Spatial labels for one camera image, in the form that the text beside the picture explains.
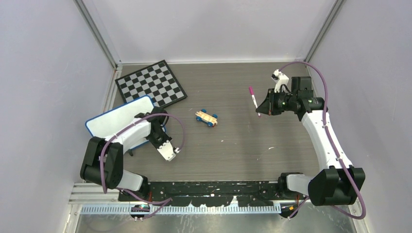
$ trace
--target marker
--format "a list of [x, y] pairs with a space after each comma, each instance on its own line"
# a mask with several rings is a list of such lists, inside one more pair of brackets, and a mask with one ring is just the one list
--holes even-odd
[[255, 104], [255, 107], [258, 108], [258, 104], [256, 103], [256, 99], [255, 99], [255, 94], [253, 93], [253, 88], [251, 86], [249, 87], [249, 92], [250, 92], [250, 95], [252, 95], [252, 100], [253, 100], [253, 103]]

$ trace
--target scratched surface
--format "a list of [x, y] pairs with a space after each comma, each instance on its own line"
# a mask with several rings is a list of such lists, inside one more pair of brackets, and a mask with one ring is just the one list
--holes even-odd
[[278, 214], [162, 215], [134, 222], [126, 215], [80, 215], [77, 233], [356, 233], [353, 220], [306, 203], [291, 221]]
[[[283, 63], [170, 65], [188, 97], [166, 110], [183, 121], [186, 143], [167, 162], [151, 144], [126, 155], [124, 168], [152, 181], [277, 180], [281, 172], [316, 175], [319, 169], [308, 133], [293, 113], [258, 118], [249, 94], [257, 103], [274, 87], [270, 75]], [[122, 75], [143, 66], [125, 66]], [[289, 77], [307, 76], [304, 66], [284, 70]], [[115, 105], [122, 104], [120, 95]], [[196, 121], [195, 112], [205, 108], [218, 115], [209, 128]], [[170, 119], [167, 133], [180, 146], [182, 129]]]

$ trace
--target wooden toy car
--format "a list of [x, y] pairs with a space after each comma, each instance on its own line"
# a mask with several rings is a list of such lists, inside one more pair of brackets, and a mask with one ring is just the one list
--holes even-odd
[[216, 114], [213, 114], [213, 115], [206, 114], [205, 109], [202, 109], [201, 111], [196, 112], [196, 120], [201, 121], [210, 127], [215, 127], [215, 125], [218, 124], [217, 118], [218, 118], [218, 115]]

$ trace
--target pink marker cap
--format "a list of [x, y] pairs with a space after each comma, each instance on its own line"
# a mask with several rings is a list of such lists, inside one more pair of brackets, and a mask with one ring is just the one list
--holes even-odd
[[252, 86], [249, 87], [249, 92], [251, 95], [254, 95]]

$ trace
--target white plastic part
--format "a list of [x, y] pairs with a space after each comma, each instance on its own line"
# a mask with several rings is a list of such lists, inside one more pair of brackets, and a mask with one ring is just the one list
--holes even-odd
[[273, 74], [277, 77], [276, 79], [273, 79], [274, 82], [276, 83], [275, 85], [275, 92], [280, 92], [282, 89], [282, 85], [287, 85], [289, 82], [289, 78], [282, 72], [280, 72], [278, 69], [273, 72]]
[[165, 158], [167, 161], [171, 161], [176, 154], [174, 153], [173, 146], [169, 140], [167, 140], [163, 145], [161, 145], [157, 151]]
[[[143, 96], [86, 121], [86, 128], [92, 136], [106, 138], [129, 125], [137, 114], [152, 112], [153, 107], [150, 97]], [[131, 148], [136, 148], [147, 141], [146, 138], [140, 138]]]
[[[134, 118], [132, 122], [129, 122], [129, 125], [137, 122], [140, 118]], [[119, 142], [123, 145], [123, 154], [125, 154], [129, 149], [132, 149], [137, 141], [145, 139], [150, 134], [151, 123], [143, 120], [141, 123], [133, 126], [126, 132], [122, 133], [118, 138], [113, 140], [112, 143]], [[112, 136], [109, 135], [106, 138], [106, 141], [109, 140]]]
[[309, 196], [309, 182], [313, 177], [306, 176], [304, 174], [291, 174], [286, 177], [286, 184], [290, 191], [295, 191], [306, 196]]
[[138, 191], [143, 183], [143, 177], [132, 173], [130, 171], [123, 170], [123, 176], [121, 177], [117, 188], [124, 188], [133, 191]]
[[[328, 169], [330, 166], [334, 166], [336, 169], [342, 168], [341, 164], [337, 160], [335, 151], [333, 150], [329, 139], [327, 138], [325, 129], [323, 128], [324, 122], [322, 120], [323, 110], [312, 111], [311, 113], [305, 113], [302, 118], [302, 124], [309, 133], [309, 137], [312, 140], [313, 147], [315, 148], [316, 155], [319, 161], [319, 170]], [[335, 132], [332, 129], [332, 125], [329, 120], [329, 113], [326, 113], [326, 124], [329, 129], [332, 140], [339, 151], [341, 159], [345, 163], [346, 167], [352, 165], [352, 162], [347, 158], [346, 154], [342, 150]]]

